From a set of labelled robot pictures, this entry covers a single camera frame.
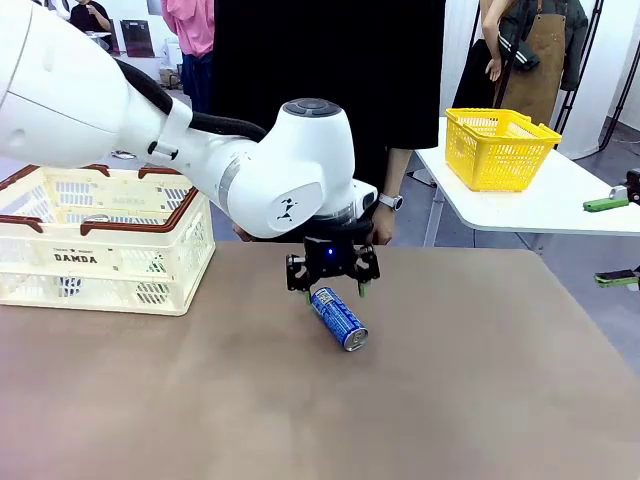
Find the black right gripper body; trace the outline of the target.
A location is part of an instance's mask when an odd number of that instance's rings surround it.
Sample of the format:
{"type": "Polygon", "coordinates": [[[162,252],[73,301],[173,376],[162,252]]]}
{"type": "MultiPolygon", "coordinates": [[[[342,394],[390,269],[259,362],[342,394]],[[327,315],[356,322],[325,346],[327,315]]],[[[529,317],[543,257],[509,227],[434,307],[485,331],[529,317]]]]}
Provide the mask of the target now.
{"type": "Polygon", "coordinates": [[[628,170],[625,180],[611,189],[609,199],[621,205],[640,205],[640,168],[628,170]]]}

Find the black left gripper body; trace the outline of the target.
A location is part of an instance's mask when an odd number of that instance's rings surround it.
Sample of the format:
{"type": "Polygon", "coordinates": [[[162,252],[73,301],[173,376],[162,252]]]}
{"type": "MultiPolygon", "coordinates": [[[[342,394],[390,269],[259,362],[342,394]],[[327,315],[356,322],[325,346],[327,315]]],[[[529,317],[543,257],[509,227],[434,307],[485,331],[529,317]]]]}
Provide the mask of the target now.
{"type": "Polygon", "coordinates": [[[364,245],[372,245],[367,240],[371,230],[372,222],[363,219],[306,233],[302,257],[306,258],[313,285],[321,279],[340,276],[355,280],[356,252],[364,245]]]}

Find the blue drink can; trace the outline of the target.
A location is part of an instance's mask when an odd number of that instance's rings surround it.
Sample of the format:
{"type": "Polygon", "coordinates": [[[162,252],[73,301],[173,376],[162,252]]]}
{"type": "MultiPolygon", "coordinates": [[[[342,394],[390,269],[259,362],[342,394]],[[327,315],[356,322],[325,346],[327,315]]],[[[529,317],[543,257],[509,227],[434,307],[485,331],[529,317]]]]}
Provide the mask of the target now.
{"type": "Polygon", "coordinates": [[[367,328],[333,289],[316,290],[311,295],[311,306],[346,351],[355,351],[365,345],[367,328]]]}

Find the person's left forearm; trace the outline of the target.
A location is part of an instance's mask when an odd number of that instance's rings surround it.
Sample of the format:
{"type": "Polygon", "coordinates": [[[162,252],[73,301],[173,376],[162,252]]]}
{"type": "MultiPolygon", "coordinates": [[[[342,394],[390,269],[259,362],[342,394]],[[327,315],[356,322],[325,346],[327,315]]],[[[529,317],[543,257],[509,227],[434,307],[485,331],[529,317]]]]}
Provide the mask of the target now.
{"type": "Polygon", "coordinates": [[[400,188],[412,154],[412,150],[396,148],[389,150],[383,189],[385,195],[396,197],[400,194],[400,188]]]}

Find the yellow plastic basket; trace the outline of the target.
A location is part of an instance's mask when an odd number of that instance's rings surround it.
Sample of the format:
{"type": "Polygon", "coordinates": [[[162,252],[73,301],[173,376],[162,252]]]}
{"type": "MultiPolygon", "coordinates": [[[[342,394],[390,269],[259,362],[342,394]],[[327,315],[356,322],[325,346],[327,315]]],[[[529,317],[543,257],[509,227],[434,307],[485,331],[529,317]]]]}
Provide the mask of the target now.
{"type": "Polygon", "coordinates": [[[522,192],[562,136],[508,109],[446,110],[445,160],[476,192],[522,192]]]}

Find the person's left hand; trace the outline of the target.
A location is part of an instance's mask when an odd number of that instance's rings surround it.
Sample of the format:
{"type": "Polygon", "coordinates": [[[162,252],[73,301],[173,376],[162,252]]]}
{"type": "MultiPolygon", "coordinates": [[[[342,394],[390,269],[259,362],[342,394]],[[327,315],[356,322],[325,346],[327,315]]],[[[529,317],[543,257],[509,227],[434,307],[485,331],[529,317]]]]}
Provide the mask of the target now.
{"type": "Polygon", "coordinates": [[[395,211],[390,207],[379,204],[372,216],[373,230],[371,242],[375,245],[387,245],[395,232],[395,211]]]}

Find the white side table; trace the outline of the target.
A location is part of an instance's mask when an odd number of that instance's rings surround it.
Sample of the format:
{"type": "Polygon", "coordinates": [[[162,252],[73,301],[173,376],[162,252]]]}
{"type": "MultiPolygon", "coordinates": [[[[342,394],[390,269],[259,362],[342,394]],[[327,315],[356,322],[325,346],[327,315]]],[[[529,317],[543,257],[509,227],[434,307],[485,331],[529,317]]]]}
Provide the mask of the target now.
{"type": "Polygon", "coordinates": [[[473,192],[445,162],[446,120],[440,120],[439,145],[417,152],[437,188],[428,216],[423,245],[435,245],[443,206],[449,204],[458,219],[474,230],[532,233],[527,248],[541,253],[547,237],[603,235],[640,237],[640,206],[630,205],[600,213],[583,210],[587,200],[601,198],[610,186],[554,151],[544,161],[531,185],[522,193],[473,192]]]}

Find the black stand pole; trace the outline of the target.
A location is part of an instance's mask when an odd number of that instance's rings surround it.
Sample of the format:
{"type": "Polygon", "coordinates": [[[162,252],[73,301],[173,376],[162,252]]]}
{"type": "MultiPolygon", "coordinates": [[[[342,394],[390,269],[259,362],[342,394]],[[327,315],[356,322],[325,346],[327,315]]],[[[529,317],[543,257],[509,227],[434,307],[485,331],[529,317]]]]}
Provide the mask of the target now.
{"type": "Polygon", "coordinates": [[[600,138],[598,152],[610,143],[640,146],[640,0],[622,0],[633,19],[625,59],[600,138]]]}
{"type": "Polygon", "coordinates": [[[564,95],[560,103],[559,111],[555,120],[554,130],[562,134],[568,124],[569,116],[572,113],[578,89],[586,71],[595,36],[601,21],[605,0],[580,0],[592,3],[591,13],[584,14],[584,22],[574,27],[573,35],[569,44],[567,60],[569,76],[561,84],[564,95]]]}

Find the mannequin with brown apron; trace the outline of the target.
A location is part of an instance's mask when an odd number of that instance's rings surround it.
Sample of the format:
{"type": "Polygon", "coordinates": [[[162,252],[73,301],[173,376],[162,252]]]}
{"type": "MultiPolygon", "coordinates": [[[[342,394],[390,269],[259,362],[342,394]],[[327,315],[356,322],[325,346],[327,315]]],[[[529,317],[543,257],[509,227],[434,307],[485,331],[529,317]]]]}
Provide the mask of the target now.
{"type": "Polygon", "coordinates": [[[580,0],[479,0],[482,37],[471,46],[455,108],[502,108],[551,125],[580,0]]]}

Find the person's black clothed torso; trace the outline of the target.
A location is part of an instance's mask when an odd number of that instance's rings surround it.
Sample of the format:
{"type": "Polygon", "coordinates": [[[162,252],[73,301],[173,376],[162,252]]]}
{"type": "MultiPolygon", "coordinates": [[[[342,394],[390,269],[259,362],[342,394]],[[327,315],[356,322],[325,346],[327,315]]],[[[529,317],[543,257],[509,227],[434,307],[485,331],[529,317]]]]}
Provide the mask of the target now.
{"type": "Polygon", "coordinates": [[[435,147],[446,0],[214,0],[212,111],[270,129],[312,97],[347,114],[355,176],[383,193],[391,148],[435,147]]]}

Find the person in pink top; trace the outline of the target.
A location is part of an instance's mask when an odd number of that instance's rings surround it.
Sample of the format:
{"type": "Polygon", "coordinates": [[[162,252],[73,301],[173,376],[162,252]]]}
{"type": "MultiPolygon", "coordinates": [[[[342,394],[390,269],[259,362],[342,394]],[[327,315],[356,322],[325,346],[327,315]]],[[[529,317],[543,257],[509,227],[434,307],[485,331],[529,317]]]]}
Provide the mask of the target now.
{"type": "Polygon", "coordinates": [[[181,81],[194,112],[212,110],[214,0],[161,0],[162,16],[178,37],[181,81]]]}

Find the dark framed panel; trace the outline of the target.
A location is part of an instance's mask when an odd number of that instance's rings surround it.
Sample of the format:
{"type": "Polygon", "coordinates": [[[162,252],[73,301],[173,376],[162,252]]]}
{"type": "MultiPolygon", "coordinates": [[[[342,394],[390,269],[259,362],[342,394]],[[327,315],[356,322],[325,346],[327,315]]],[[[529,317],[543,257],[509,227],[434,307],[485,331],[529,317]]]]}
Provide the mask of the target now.
{"type": "Polygon", "coordinates": [[[146,20],[121,20],[126,54],[131,58],[153,58],[155,56],[149,24],[146,20]]]}

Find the seated person in black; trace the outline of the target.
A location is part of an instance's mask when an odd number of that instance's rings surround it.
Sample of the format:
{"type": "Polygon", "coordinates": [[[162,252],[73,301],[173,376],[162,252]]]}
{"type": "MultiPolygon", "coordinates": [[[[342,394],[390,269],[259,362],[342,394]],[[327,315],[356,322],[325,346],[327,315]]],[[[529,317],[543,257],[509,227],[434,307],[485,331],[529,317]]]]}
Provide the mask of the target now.
{"type": "Polygon", "coordinates": [[[108,52],[113,50],[111,21],[105,8],[95,0],[76,0],[77,4],[71,9],[69,22],[82,32],[105,33],[100,38],[103,48],[108,52]]]}

